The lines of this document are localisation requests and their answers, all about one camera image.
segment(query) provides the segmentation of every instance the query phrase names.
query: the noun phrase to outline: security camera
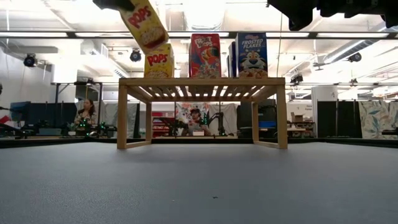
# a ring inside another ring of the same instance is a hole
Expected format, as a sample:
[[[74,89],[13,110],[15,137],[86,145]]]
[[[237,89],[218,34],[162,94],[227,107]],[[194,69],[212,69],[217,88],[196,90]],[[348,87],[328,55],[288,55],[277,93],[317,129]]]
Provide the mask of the security camera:
[[[358,62],[360,60],[362,60],[362,55],[360,53],[356,53],[348,57],[349,62]]]
[[[130,55],[130,60],[132,62],[139,62],[141,60],[141,53],[139,49],[133,49]]]
[[[35,54],[27,54],[24,59],[24,65],[29,68],[34,68],[37,66],[37,59]]]

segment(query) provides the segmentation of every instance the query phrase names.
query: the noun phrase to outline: wooden table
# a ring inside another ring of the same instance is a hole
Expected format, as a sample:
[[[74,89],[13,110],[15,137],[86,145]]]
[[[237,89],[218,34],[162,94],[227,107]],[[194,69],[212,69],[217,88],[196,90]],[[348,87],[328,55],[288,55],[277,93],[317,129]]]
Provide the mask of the wooden table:
[[[127,94],[146,104],[146,140],[143,142],[127,143]],[[277,94],[278,143],[259,141],[258,102],[273,94]],[[250,101],[254,144],[287,149],[285,78],[121,78],[118,149],[151,144],[152,102],[175,101]]]

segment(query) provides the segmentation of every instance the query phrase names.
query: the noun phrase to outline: table surface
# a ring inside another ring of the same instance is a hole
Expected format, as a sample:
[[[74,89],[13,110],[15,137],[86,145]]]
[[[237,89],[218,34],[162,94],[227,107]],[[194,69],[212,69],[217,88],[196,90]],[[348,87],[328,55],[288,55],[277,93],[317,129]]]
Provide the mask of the table surface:
[[[0,149],[0,223],[398,223],[397,149]]]

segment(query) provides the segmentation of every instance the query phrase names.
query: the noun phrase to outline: floral curtain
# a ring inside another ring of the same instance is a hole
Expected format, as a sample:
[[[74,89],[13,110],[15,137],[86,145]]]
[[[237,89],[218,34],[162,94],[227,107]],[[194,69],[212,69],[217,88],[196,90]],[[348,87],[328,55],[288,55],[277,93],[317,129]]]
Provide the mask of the floral curtain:
[[[382,135],[382,131],[398,127],[397,102],[360,101],[359,115],[364,139],[398,139],[396,135]]]

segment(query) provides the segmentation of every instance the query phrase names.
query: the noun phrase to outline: cereal box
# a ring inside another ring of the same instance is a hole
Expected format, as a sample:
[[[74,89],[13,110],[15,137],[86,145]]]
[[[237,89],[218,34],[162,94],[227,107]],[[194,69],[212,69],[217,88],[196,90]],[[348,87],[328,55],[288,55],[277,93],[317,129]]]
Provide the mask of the cereal box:
[[[266,33],[238,33],[236,37],[238,77],[268,76]]]
[[[174,55],[171,44],[163,44],[145,55],[144,77],[174,77]]]
[[[228,56],[228,74],[229,77],[236,77],[236,45],[235,41],[231,43],[228,47],[229,56]]]
[[[148,54],[169,39],[149,0],[130,0],[133,11],[119,9],[123,22],[130,30],[144,54]]]
[[[190,77],[221,77],[220,37],[218,34],[192,34]]]

